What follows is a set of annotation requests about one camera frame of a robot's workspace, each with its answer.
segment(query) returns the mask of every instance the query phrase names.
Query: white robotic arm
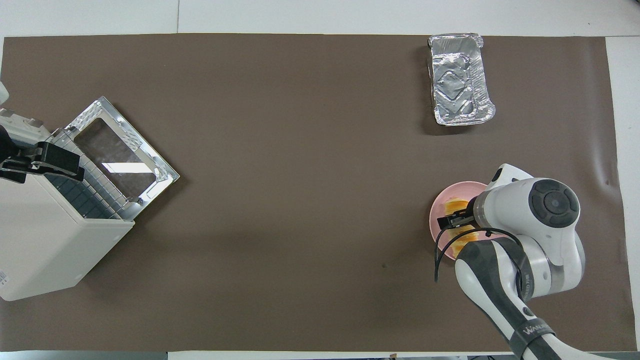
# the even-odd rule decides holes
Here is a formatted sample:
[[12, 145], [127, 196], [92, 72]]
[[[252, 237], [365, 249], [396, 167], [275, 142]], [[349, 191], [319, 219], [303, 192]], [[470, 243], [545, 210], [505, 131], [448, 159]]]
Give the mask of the white robotic arm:
[[525, 304], [578, 285], [584, 252], [575, 233], [580, 205], [566, 185], [503, 164], [466, 210], [439, 219], [444, 229], [472, 224], [514, 234], [468, 243], [455, 263], [467, 297], [491, 319], [520, 359], [605, 359], [559, 341]]

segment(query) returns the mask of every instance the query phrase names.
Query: pink plate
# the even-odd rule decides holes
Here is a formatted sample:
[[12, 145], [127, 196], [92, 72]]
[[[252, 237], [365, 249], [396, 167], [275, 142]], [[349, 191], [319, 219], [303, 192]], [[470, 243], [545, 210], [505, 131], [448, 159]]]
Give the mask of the pink plate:
[[[471, 200], [473, 197], [478, 196], [481, 192], [483, 192], [485, 188], [485, 184], [478, 183], [477, 181], [462, 181], [442, 190], [442, 192], [433, 201], [433, 205], [431, 205], [431, 211], [429, 212], [429, 230], [431, 231], [431, 236], [433, 237], [434, 242], [436, 241], [436, 237], [440, 232], [440, 227], [438, 226], [438, 218], [448, 215], [444, 213], [445, 202], [453, 197], [458, 197], [467, 201]], [[488, 238], [484, 235], [484, 233], [478, 234], [478, 240], [486, 239]], [[438, 248], [442, 250], [444, 245], [447, 245], [449, 240], [451, 240], [449, 232], [445, 231], [444, 234], [442, 234], [442, 236], [440, 237]], [[453, 249], [451, 247], [447, 249], [445, 255], [455, 260], [455, 258], [453, 257]]]

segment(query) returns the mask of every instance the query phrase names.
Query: robotic arm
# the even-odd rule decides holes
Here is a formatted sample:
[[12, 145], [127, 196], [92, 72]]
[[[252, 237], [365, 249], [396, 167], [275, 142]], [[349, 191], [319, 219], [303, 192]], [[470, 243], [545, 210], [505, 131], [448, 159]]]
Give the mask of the robotic arm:
[[584, 251], [575, 232], [579, 215], [578, 198], [569, 187], [503, 164], [467, 209], [438, 219], [441, 229], [493, 227], [519, 240], [470, 242], [455, 263], [462, 290], [519, 359], [605, 359], [559, 341], [525, 304], [572, 289], [582, 279]]
[[6, 88], [0, 83], [0, 179], [24, 184], [27, 174], [54, 174], [76, 181], [84, 179], [84, 168], [79, 166], [80, 156], [47, 141], [13, 139], [4, 125], [12, 126], [14, 132], [40, 127], [37, 120], [25, 119], [1, 105], [9, 98]]

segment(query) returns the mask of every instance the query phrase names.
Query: label sticker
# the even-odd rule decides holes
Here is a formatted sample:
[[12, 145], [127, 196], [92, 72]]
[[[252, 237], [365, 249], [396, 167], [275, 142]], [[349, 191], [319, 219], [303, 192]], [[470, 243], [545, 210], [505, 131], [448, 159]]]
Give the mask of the label sticker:
[[9, 277], [0, 269], [0, 289], [9, 281]]

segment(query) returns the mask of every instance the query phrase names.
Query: black clamp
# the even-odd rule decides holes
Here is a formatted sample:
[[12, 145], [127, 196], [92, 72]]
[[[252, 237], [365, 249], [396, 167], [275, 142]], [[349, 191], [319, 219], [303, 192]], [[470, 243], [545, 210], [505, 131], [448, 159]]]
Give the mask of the black clamp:
[[80, 155], [49, 142], [38, 142], [35, 147], [19, 147], [0, 126], [0, 177], [3, 179], [24, 184], [26, 174], [54, 174], [82, 181], [84, 168], [79, 164]]
[[528, 320], [513, 331], [509, 347], [517, 359], [522, 359], [522, 354], [527, 350], [529, 344], [544, 334], [555, 335], [556, 333], [541, 318]]
[[438, 218], [438, 227], [440, 230], [453, 229], [454, 227], [472, 224], [477, 227], [476, 218], [474, 217], [474, 204], [476, 198], [469, 200], [467, 208], [454, 211], [453, 214]]

